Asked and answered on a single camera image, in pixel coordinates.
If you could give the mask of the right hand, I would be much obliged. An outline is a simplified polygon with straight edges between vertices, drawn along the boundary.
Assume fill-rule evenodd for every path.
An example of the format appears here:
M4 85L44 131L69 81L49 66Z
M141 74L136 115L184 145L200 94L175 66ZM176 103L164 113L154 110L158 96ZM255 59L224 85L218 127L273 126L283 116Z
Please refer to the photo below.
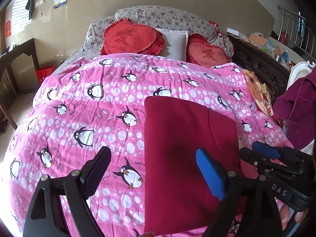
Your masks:
M295 222L301 223L304 220L308 211L309 211L309 209L306 209L306 210L301 211L301 212L296 212L295 213ZM280 218L281 218L282 229L284 230L287 227L287 224L290 220L290 208L286 204L283 204L283 206L280 209Z

